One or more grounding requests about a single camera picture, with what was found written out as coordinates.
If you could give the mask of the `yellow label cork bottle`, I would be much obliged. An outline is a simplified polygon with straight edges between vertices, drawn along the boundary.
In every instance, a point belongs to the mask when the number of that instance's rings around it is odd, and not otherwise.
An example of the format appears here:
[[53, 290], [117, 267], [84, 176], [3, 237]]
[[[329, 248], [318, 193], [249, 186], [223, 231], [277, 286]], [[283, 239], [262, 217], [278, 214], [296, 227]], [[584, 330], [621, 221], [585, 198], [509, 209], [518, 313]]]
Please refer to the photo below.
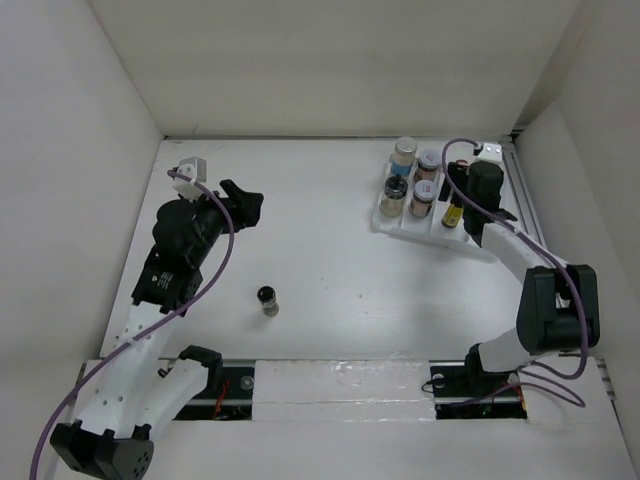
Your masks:
[[441, 218], [441, 224], [448, 229], [458, 226], [463, 216], [463, 207], [450, 203]]

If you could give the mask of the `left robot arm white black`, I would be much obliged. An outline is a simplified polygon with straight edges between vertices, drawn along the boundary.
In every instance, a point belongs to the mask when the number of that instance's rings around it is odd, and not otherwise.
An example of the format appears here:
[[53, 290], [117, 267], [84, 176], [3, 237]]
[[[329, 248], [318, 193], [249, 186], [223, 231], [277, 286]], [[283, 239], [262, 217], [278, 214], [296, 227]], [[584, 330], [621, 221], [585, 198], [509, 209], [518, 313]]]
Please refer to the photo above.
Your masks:
[[80, 380], [98, 380], [84, 409], [50, 436], [72, 471], [94, 479], [143, 478], [168, 424], [191, 399], [222, 387], [222, 356], [214, 350], [190, 345], [164, 375], [157, 362], [187, 310], [213, 286], [201, 266], [215, 242], [256, 226], [264, 197], [231, 180], [212, 192], [184, 174], [169, 175], [178, 197], [157, 211], [127, 323], [113, 352]]

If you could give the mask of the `red label spice jar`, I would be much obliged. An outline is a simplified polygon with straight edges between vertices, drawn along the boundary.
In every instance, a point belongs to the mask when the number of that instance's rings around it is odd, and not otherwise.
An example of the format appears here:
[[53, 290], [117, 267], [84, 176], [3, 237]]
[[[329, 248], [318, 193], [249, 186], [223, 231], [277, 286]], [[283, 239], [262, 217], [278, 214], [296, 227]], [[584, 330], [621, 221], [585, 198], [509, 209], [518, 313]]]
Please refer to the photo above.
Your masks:
[[417, 157], [413, 181], [415, 183], [422, 180], [435, 182], [441, 166], [441, 155], [438, 151], [433, 149], [422, 150]]
[[420, 180], [414, 185], [409, 204], [409, 213], [417, 218], [429, 215], [433, 202], [437, 197], [437, 188], [431, 180]]

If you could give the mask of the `white divided organizer tray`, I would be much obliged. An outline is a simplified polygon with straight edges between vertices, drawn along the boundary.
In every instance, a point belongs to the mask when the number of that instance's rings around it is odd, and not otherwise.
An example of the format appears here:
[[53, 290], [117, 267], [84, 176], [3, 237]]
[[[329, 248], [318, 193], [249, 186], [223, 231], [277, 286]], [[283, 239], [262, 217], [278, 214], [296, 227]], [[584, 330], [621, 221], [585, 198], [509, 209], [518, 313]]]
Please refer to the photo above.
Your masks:
[[415, 240], [423, 244], [438, 245], [463, 256], [475, 258], [486, 262], [495, 262], [496, 257], [489, 251], [480, 248], [464, 230], [463, 222], [451, 229], [442, 225], [441, 219], [446, 213], [449, 202], [441, 202], [436, 199], [429, 214], [424, 218], [419, 218], [409, 212], [409, 206], [413, 197], [412, 175], [416, 166], [411, 170], [409, 178], [409, 191], [405, 197], [403, 211], [398, 217], [387, 217], [380, 210], [380, 202], [383, 197], [383, 187], [386, 178], [390, 176], [392, 162], [388, 159], [384, 164], [379, 187], [378, 197], [374, 202], [371, 216], [371, 226], [374, 231], [388, 234], [395, 238]]

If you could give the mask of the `blue label silver lid jar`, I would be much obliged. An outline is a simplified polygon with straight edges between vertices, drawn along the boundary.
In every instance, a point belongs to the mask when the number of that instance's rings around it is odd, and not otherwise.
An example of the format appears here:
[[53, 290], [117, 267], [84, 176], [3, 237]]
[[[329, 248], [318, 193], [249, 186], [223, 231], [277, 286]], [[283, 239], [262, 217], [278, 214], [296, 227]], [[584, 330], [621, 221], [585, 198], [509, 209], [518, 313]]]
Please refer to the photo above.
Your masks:
[[408, 177], [415, 162], [417, 142], [412, 137], [400, 137], [396, 140], [394, 150], [390, 155], [390, 173]]

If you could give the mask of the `small black lid bottle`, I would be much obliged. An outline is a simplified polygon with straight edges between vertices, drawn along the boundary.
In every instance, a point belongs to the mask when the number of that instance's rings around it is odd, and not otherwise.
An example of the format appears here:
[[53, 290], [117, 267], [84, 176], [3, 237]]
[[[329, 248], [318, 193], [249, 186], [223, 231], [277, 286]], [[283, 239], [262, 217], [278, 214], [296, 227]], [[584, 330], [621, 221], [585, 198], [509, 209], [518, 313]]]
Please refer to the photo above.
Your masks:
[[266, 316], [273, 317], [278, 314], [279, 304], [277, 302], [276, 291], [273, 287], [262, 286], [257, 291], [257, 299]]

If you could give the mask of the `black mounting rail base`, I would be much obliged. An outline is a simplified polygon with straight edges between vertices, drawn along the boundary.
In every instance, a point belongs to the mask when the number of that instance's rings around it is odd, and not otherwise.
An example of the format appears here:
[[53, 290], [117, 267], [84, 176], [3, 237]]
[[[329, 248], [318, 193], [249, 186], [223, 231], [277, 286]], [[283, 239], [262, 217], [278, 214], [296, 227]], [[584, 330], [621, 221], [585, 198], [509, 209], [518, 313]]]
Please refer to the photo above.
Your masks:
[[179, 421], [429, 422], [527, 417], [518, 390], [468, 404], [444, 380], [456, 363], [425, 360], [228, 361], [215, 393], [189, 401]]

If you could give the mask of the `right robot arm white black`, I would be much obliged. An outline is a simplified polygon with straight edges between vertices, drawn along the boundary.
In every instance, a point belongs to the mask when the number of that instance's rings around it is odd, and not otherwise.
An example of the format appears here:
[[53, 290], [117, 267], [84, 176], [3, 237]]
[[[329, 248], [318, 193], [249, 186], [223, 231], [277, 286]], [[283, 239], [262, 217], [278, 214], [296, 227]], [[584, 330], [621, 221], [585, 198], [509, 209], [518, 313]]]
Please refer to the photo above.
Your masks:
[[582, 376], [599, 341], [594, 269], [564, 262], [517, 227], [516, 216], [501, 206], [499, 165], [452, 162], [444, 174], [443, 188], [462, 205], [466, 233], [509, 269], [522, 292], [514, 327], [473, 345], [462, 369], [441, 385], [460, 389], [469, 404], [502, 394], [499, 382], [510, 376], [532, 376], [537, 388], [556, 393]]

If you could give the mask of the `black grinder top jar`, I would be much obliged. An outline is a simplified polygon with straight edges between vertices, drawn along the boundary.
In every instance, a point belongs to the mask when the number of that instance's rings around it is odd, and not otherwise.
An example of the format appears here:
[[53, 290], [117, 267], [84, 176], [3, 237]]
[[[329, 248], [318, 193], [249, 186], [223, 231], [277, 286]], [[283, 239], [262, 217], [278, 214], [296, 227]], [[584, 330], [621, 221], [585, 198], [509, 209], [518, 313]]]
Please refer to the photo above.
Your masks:
[[402, 214], [404, 201], [408, 191], [407, 181], [400, 175], [388, 177], [383, 185], [379, 211], [388, 218], [396, 218]]

